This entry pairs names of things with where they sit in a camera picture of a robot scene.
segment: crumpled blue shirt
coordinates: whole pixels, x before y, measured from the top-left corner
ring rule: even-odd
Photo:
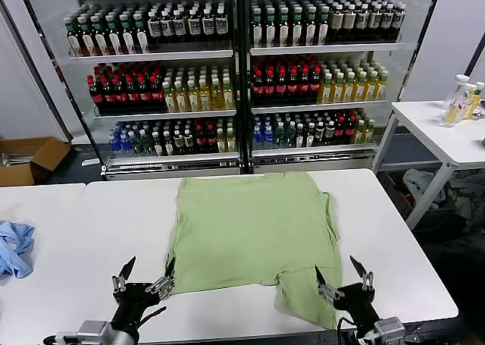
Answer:
[[[32,251],[34,227],[0,221],[0,274],[13,274],[23,278],[32,272],[20,255]]]

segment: green t-shirt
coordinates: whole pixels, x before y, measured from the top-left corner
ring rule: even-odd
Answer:
[[[306,173],[185,179],[167,261],[176,257],[174,293],[280,284],[284,307],[335,328],[314,266],[341,286],[338,239],[330,195]]]

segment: cardboard box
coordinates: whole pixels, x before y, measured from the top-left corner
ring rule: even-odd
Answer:
[[[0,153],[34,155],[29,163],[0,167],[0,187],[45,182],[69,150],[69,146],[52,137],[0,140]]]

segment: table leg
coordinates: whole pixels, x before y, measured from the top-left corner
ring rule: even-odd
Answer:
[[[393,139],[394,132],[396,132],[398,123],[399,123],[399,120],[397,120],[396,114],[394,114],[394,111],[393,111],[393,113],[391,114],[391,118],[387,123],[387,127],[386,127],[386,130],[384,131],[382,140],[380,141],[380,145],[379,145],[379,148],[377,149],[376,156],[372,161],[372,171],[374,172],[374,174],[377,174],[377,172],[379,171],[380,165],[382,165],[382,161],[384,159],[384,156],[386,155],[386,151],[389,148],[391,140]]]
[[[436,196],[438,196],[438,192],[445,186],[445,183],[448,182],[455,169],[456,166],[451,165],[450,163],[443,163],[441,165],[441,168],[438,170],[423,196],[416,203],[415,208],[406,220],[406,224],[408,224],[411,230],[414,230],[424,213],[430,208],[431,203],[433,203]]]

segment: white side table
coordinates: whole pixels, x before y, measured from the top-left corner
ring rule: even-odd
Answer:
[[[444,113],[443,101],[394,102],[393,113],[372,163],[372,170],[376,174],[398,123],[404,125],[442,162],[430,186],[406,220],[411,230],[430,208],[454,171],[485,168],[485,147],[481,144],[485,138],[485,120],[468,120],[454,127],[442,127],[440,121]]]

